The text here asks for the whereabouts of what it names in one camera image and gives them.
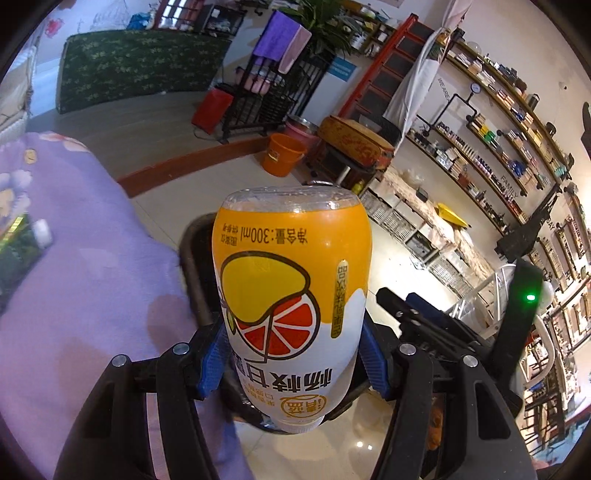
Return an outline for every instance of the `purple blanket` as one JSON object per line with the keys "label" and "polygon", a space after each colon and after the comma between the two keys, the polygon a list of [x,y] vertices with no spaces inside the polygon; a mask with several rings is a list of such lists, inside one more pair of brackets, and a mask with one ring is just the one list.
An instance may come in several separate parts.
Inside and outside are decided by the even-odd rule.
{"label": "purple blanket", "polygon": [[[26,205],[33,221],[47,220],[54,244],[0,316],[0,414],[50,479],[111,357],[159,356],[195,327],[176,253],[148,236],[84,145],[27,134],[0,147],[0,223]],[[217,396],[198,410],[220,478],[251,480]],[[149,424],[157,425],[153,416]],[[155,468],[158,478],[168,477],[161,462]]]}

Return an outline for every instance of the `plastic bottle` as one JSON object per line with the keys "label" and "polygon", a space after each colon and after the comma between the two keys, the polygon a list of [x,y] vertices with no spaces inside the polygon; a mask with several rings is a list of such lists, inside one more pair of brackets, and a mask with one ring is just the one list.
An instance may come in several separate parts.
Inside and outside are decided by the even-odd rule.
{"label": "plastic bottle", "polygon": [[245,394],[307,432],[345,396],[367,295],[371,228],[350,191],[242,190],[217,214],[218,292]]}

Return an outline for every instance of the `floor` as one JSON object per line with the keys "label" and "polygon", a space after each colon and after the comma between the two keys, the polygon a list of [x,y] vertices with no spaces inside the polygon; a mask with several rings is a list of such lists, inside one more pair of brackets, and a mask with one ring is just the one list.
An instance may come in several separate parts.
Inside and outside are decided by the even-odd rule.
{"label": "floor", "polygon": [[[229,193],[256,186],[298,184],[292,175],[284,179],[269,175],[250,155],[171,181],[132,202],[148,232],[176,248],[189,222],[217,210]],[[402,297],[416,291],[441,309],[456,301],[455,295],[429,272],[413,267],[410,253],[400,243],[374,223],[372,231],[367,309],[374,321],[398,330],[397,322],[376,304],[375,293],[381,287]],[[278,436],[243,423],[236,423],[236,428],[257,480],[357,480],[371,476],[391,414],[389,404],[375,393],[366,393],[338,419],[306,434]]]}
{"label": "floor", "polygon": [[194,135],[191,119],[203,97],[202,92],[173,92],[101,103],[64,115],[52,110],[31,119],[27,130],[54,131],[81,141],[119,179],[169,158],[219,145],[201,130],[196,132],[200,138]]}

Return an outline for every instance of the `white cloth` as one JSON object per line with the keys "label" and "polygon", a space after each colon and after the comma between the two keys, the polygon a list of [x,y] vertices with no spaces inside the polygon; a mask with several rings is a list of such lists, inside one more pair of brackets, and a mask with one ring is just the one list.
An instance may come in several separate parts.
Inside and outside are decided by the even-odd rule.
{"label": "white cloth", "polygon": [[445,29],[455,30],[462,17],[466,15],[474,0],[450,0],[443,19],[441,28],[429,37],[421,53],[415,61],[410,72],[406,75],[396,93],[392,97],[388,108],[384,112],[384,118],[391,121],[402,132],[402,137],[397,147],[402,143],[404,136],[410,130],[418,110],[423,104],[431,84],[435,79],[439,63],[428,60],[427,55],[435,43],[437,36]]}

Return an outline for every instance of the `screw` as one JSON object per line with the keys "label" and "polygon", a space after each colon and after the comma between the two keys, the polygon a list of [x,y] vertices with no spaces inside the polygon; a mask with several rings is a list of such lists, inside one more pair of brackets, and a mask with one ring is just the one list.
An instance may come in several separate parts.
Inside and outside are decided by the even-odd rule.
{"label": "screw", "polygon": [[402,345],[400,345],[400,353],[403,353],[404,355],[414,355],[415,353],[417,353],[417,348],[414,345],[411,345],[410,343],[403,343]]}
{"label": "screw", "polygon": [[189,344],[188,343],[177,343],[173,347],[173,353],[175,355],[184,355],[189,351]]}
{"label": "screw", "polygon": [[476,357],[474,357],[472,355],[466,355],[463,358],[463,362],[464,362],[464,364],[466,364],[470,368],[474,368],[475,366],[478,365],[478,360],[476,360]]}
{"label": "screw", "polygon": [[127,357],[125,355],[117,355],[113,357],[113,360],[111,360],[111,365],[113,365],[113,367],[122,367],[126,364],[127,362]]}

